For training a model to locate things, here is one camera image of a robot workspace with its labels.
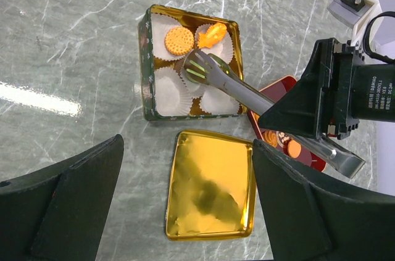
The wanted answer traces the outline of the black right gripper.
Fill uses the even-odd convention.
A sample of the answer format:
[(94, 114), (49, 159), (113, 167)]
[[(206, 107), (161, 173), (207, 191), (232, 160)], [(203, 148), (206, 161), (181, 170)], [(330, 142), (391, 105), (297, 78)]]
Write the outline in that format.
[(374, 57), (381, 63), (366, 64), (357, 48), (334, 38), (316, 41), (300, 79), (260, 116), (259, 126), (305, 138), (324, 133), (344, 139), (361, 120), (393, 123), (394, 59)]

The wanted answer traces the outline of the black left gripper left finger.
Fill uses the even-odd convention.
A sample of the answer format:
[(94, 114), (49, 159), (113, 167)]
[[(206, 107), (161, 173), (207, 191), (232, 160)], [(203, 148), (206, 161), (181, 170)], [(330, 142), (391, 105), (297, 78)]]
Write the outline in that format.
[(95, 260), (123, 160), (121, 135), (1, 182), (1, 260)]

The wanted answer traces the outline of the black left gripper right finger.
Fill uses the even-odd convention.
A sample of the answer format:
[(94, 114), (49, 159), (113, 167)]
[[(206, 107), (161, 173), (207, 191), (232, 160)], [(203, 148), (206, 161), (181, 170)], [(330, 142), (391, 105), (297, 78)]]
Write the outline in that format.
[(275, 260), (393, 260), (394, 197), (337, 180), (252, 144)]

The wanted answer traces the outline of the silver metal tongs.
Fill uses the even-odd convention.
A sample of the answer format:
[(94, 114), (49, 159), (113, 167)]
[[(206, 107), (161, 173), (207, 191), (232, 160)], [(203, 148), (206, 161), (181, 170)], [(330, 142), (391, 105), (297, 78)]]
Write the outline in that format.
[[(214, 54), (194, 49), (185, 57), (184, 69), (190, 80), (223, 91), (258, 115), (273, 105), (269, 98), (241, 80), (227, 63)], [(353, 178), (365, 164), (364, 159), (329, 138), (290, 137), (348, 178)]]

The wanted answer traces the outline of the orange fish shaped cookie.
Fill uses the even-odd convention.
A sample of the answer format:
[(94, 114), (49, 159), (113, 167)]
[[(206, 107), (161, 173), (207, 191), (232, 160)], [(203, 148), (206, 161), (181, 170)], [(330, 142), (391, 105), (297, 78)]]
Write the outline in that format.
[(211, 25), (205, 33), (199, 32), (197, 42), (198, 48), (212, 48), (213, 45), (224, 39), (226, 33), (227, 26), (225, 24), (217, 22)]

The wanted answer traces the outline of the orange round patterned cookie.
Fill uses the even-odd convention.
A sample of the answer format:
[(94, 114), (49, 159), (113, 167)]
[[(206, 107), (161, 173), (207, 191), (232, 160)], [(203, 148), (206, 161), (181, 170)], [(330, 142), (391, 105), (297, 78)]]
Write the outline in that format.
[(182, 56), (194, 47), (194, 35), (185, 27), (175, 27), (167, 32), (164, 44), (169, 53)]

